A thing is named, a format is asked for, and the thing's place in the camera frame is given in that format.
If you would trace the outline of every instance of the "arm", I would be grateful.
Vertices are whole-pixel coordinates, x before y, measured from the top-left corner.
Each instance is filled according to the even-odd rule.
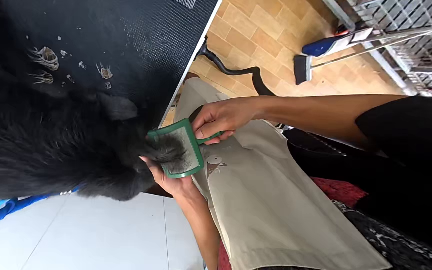
[[[253,119],[265,119],[333,138],[351,145],[366,147],[368,140],[355,119],[369,109],[404,95],[326,95],[326,96],[251,96],[231,98],[206,104],[193,122],[196,138],[207,138],[227,130],[217,143]]]
[[[209,212],[206,199],[193,183],[191,176],[169,178],[152,160],[141,156],[153,174],[154,180],[173,195],[191,226],[201,256],[209,270],[218,268],[219,232]]]

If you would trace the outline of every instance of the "broom handle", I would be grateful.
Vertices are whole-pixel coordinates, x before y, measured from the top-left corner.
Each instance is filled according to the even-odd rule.
[[[353,45],[353,44],[360,44],[363,42],[372,42],[372,41],[376,41],[376,40],[387,40],[387,39],[393,39],[393,38],[401,38],[401,37],[406,37],[406,36],[413,35],[413,34],[428,33],[428,31],[432,31],[432,26],[401,30],[401,31],[397,31],[397,32],[390,32],[390,33],[387,33],[384,35],[372,36],[372,37],[369,37],[367,39],[350,42],[349,44]]]
[[[321,63],[321,64],[317,64],[317,65],[311,66],[311,69],[316,68],[316,67],[320,67],[320,66],[324,66],[324,65],[328,65],[328,64],[331,64],[331,63],[336,63],[336,62],[339,62],[341,60],[345,60],[345,59],[351,58],[353,56],[357,56],[357,55],[360,55],[360,54],[371,52],[371,51],[374,51],[374,50],[377,50],[377,49],[381,49],[381,48],[386,47],[386,46],[394,45],[394,44],[399,43],[399,42],[403,42],[403,41],[406,41],[406,40],[411,40],[413,38],[425,36],[425,35],[430,34],[430,33],[432,33],[432,30],[429,30],[429,31],[423,32],[423,33],[419,33],[419,34],[408,35],[406,37],[399,38],[399,39],[390,41],[388,43],[383,43],[381,45],[378,45],[378,46],[375,46],[375,47],[372,47],[372,48],[368,48],[368,49],[365,49],[365,50],[362,50],[362,51],[351,53],[351,54],[345,55],[345,56],[340,57],[340,58],[336,58],[336,59],[329,60],[329,61],[326,61],[326,62]]]

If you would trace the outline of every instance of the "black shirt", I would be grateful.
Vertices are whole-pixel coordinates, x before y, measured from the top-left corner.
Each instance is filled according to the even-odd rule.
[[[306,174],[359,186],[369,195],[356,209],[432,246],[432,97],[388,102],[356,124],[387,157],[296,129],[285,136]]]

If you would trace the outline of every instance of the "white floor tile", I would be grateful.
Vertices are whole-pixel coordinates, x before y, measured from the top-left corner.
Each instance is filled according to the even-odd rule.
[[[202,270],[203,258],[183,211],[172,198],[164,198],[169,269]]]
[[[163,198],[119,202],[71,194],[24,270],[168,268]]]
[[[66,199],[53,196],[0,220],[0,270],[21,269]]]

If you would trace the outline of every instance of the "red cloth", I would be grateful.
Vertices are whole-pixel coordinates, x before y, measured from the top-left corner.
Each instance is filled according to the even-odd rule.
[[[313,182],[321,188],[330,200],[337,200],[349,207],[354,207],[359,199],[368,195],[361,188],[346,181],[329,180],[311,177]],[[219,242],[218,270],[231,270],[230,258],[224,248],[223,242]]]

